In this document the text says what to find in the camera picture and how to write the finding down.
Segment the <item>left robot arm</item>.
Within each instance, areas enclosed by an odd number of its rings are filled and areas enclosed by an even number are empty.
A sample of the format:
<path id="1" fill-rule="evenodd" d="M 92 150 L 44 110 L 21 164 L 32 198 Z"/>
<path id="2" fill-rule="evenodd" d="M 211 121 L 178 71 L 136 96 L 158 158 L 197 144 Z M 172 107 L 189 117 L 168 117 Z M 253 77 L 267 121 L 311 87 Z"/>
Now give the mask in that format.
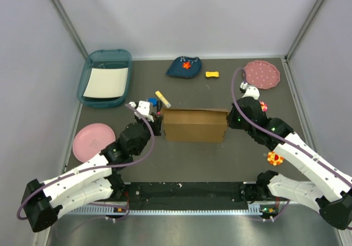
<path id="1" fill-rule="evenodd" d="M 93 158 L 60 176 L 40 182 L 30 181 L 24 190 L 19 211 L 34 233 L 52 226 L 66 213 L 104 199 L 119 200 L 125 188 L 118 171 L 136 164 L 149 141 L 161 134 L 162 117 L 144 122 L 137 118 L 120 133 L 119 138 Z"/>

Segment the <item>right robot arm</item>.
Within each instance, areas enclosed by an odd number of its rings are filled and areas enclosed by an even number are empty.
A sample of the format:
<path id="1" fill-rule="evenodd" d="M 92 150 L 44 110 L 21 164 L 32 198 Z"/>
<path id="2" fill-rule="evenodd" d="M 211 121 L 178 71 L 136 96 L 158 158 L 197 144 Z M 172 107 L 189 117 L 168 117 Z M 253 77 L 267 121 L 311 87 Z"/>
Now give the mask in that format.
<path id="1" fill-rule="evenodd" d="M 266 172 L 258 177 L 257 194 L 268 200 L 285 198 L 316 211 L 328 224 L 351 229 L 351 176 L 336 169 L 311 149 L 283 120 L 268 118 L 259 100 L 242 97 L 233 102 L 227 117 L 229 127 L 244 130 L 298 169 L 309 182 Z"/>

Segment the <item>brown cardboard box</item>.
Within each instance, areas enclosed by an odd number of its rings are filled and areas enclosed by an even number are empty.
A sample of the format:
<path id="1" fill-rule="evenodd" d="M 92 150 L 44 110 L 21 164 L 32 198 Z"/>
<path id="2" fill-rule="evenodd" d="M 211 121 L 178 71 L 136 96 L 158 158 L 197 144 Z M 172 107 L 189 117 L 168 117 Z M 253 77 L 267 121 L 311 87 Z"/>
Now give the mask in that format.
<path id="1" fill-rule="evenodd" d="M 227 109 L 164 108 L 166 140 L 192 143 L 221 143 L 228 128 Z"/>

